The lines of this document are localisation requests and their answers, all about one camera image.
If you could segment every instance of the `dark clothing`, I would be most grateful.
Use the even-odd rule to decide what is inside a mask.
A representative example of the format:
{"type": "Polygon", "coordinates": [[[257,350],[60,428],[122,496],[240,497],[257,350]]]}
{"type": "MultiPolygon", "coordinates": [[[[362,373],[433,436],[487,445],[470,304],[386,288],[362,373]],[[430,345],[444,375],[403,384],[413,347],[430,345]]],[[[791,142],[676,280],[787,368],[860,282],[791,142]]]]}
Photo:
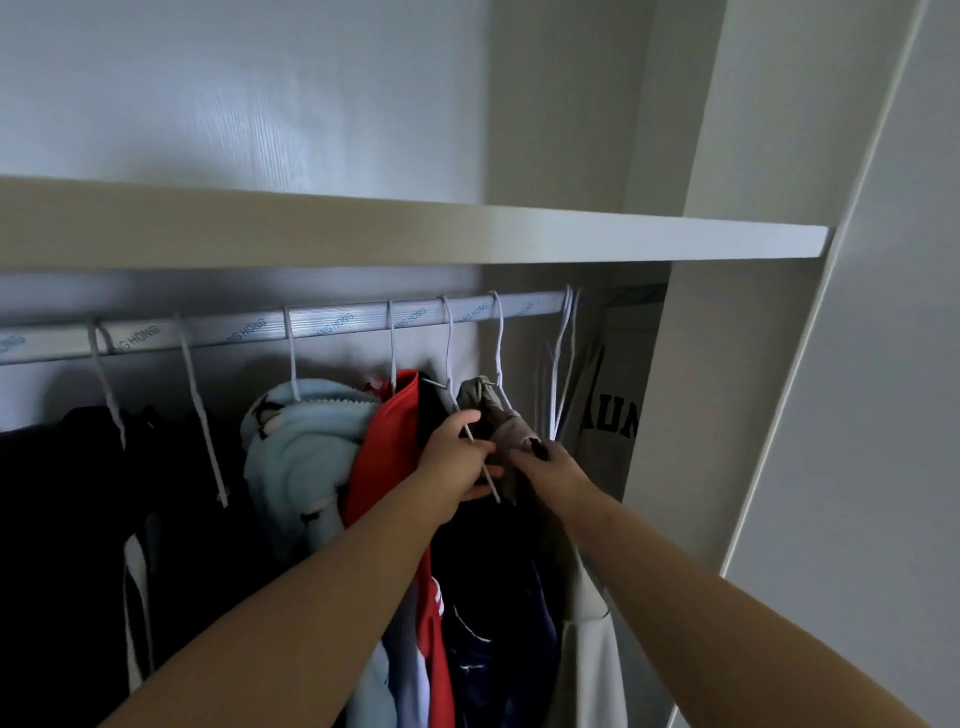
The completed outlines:
{"type": "MultiPolygon", "coordinates": [[[[422,384],[424,442],[445,417],[433,385],[422,384]]],[[[487,436],[488,424],[471,427],[487,436]]],[[[515,506],[492,497],[461,503],[430,545],[458,728],[535,726],[546,714],[559,645],[531,548],[515,506]]]]}
{"type": "Polygon", "coordinates": [[[239,445],[214,435],[225,511],[196,421],[123,420],[126,450],[105,407],[0,434],[0,723],[98,725],[130,691],[128,627],[149,674],[144,610],[125,573],[131,535],[146,552],[156,666],[265,581],[239,445]]]}
{"type": "Polygon", "coordinates": [[[156,666],[277,573],[243,478],[244,452],[232,428],[207,416],[229,507],[217,499],[196,414],[179,426],[146,413],[167,453],[147,528],[150,613],[156,666]]]}
{"type": "Polygon", "coordinates": [[[95,726],[127,697],[123,548],[152,474],[149,431],[125,424],[126,452],[100,407],[0,435],[0,722],[95,726]]]}

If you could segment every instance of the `red shirt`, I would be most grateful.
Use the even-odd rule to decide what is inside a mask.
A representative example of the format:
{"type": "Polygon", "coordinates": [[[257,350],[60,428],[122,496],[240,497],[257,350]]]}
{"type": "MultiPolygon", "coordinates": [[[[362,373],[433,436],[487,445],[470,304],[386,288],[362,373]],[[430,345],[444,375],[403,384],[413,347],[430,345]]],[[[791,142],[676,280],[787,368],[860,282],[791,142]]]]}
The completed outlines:
{"type": "MultiPolygon", "coordinates": [[[[404,478],[417,469],[418,373],[396,375],[396,394],[374,413],[350,471],[342,516],[350,527],[404,478]]],[[[381,398],[389,397],[388,388],[381,398]]],[[[429,728],[454,728],[453,689],[441,632],[443,601],[430,571],[430,549],[417,567],[417,647],[430,678],[429,728]]]]}

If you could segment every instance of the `fingers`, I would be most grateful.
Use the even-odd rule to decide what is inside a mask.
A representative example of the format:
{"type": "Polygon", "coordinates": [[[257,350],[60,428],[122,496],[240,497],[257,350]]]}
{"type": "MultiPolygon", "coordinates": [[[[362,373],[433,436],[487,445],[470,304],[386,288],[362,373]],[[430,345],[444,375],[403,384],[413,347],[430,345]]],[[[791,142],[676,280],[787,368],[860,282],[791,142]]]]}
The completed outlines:
{"type": "Polygon", "coordinates": [[[496,452],[496,443],[490,440],[474,440],[472,444],[475,448],[482,450],[485,457],[496,452]]]}
{"type": "Polygon", "coordinates": [[[524,452],[520,449],[510,450],[510,460],[514,465],[522,470],[525,475],[531,478],[537,473],[542,472],[542,469],[547,465],[536,455],[531,454],[530,452],[524,452]]]}
{"type": "Polygon", "coordinates": [[[475,423],[480,419],[480,410],[478,409],[464,409],[460,412],[454,412],[450,415],[444,423],[440,425],[440,430],[447,437],[460,437],[460,430],[469,425],[470,423],[475,423]]]}
{"type": "Polygon", "coordinates": [[[489,485],[474,485],[472,488],[470,488],[466,492],[466,494],[462,498],[460,498],[460,501],[463,502],[465,500],[477,500],[479,497],[485,497],[485,496],[488,496],[489,494],[490,494],[489,485]]]}
{"type": "Polygon", "coordinates": [[[546,451],[550,453],[551,460],[564,460],[570,456],[566,448],[556,440],[541,440],[546,451]]]}

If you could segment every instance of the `hand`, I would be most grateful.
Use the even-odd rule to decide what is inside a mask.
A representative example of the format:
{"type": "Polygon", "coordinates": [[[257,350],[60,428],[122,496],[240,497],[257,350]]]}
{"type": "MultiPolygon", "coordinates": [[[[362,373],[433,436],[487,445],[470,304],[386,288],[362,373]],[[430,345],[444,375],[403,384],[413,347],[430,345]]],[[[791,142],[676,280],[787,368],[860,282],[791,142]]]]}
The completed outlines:
{"type": "MultiPolygon", "coordinates": [[[[427,484],[430,496],[442,506],[443,520],[453,518],[461,500],[473,500],[490,494],[486,483],[475,485],[481,478],[484,460],[496,451],[496,445],[487,440],[460,437],[461,431],[480,419],[480,412],[465,409],[450,415],[430,436],[420,456],[416,477],[427,484]]],[[[503,468],[489,465],[491,477],[503,475],[503,468]]]]}
{"type": "Polygon", "coordinates": [[[530,478],[540,500],[569,529],[585,498],[600,493],[600,489],[590,482],[564,446],[551,440],[544,440],[543,444],[550,453],[549,460],[540,460],[536,455],[518,449],[511,451],[510,459],[530,478]]]}

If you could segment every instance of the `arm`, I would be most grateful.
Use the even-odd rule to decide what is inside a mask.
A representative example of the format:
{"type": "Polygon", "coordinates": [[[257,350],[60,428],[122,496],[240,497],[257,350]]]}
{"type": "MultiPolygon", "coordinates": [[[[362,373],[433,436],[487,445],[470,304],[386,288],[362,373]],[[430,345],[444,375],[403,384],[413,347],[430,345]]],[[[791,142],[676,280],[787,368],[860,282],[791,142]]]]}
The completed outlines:
{"type": "Polygon", "coordinates": [[[434,531],[462,497],[486,492],[471,486],[493,444],[458,439],[478,419],[475,410],[451,416],[413,475],[332,544],[203,632],[103,728],[331,725],[434,531]]]}
{"type": "Polygon", "coordinates": [[[549,462],[518,451],[512,459],[589,554],[693,728],[926,726],[825,644],[602,493],[562,447],[549,449],[549,462]]]}

